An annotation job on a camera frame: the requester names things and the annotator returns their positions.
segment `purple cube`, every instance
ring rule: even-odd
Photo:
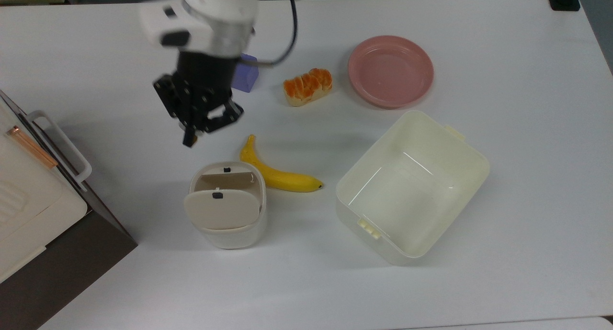
[[[241,57],[248,61],[258,60],[257,58],[244,53],[241,53]],[[246,66],[245,64],[239,63],[232,79],[232,88],[248,93],[251,91],[251,88],[253,88],[253,84],[256,83],[258,75],[258,67]]]

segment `pink plate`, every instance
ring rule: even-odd
[[[353,50],[349,78],[366,101],[397,109],[430,89],[434,66],[427,53],[411,40],[381,35],[364,40]]]

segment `yellow banana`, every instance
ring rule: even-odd
[[[260,173],[262,173],[266,186],[280,190],[294,191],[295,193],[309,193],[319,190],[324,186],[322,182],[310,175],[279,171],[266,166],[256,155],[255,141],[256,137],[254,135],[250,135],[249,138],[247,138],[247,143],[240,151],[240,160],[255,166]]]

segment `white plastic bin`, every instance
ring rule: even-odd
[[[450,127],[404,114],[337,185],[337,215],[386,261],[423,256],[488,177],[490,165]]]
[[[251,246],[266,228],[264,179],[245,162],[219,162],[199,170],[183,205],[193,225],[221,249]]]

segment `box handle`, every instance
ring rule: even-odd
[[[464,135],[457,132],[457,130],[453,129],[453,127],[450,127],[449,125],[445,125],[445,130],[451,132],[453,136],[456,136],[457,138],[460,139],[460,141],[464,142],[464,138],[465,138]]]
[[[375,240],[379,240],[379,238],[381,238],[381,233],[369,223],[367,223],[365,219],[359,219],[359,221],[357,221],[357,224],[360,227],[364,228],[364,230],[366,230],[366,232],[370,234],[370,236],[372,236]]]

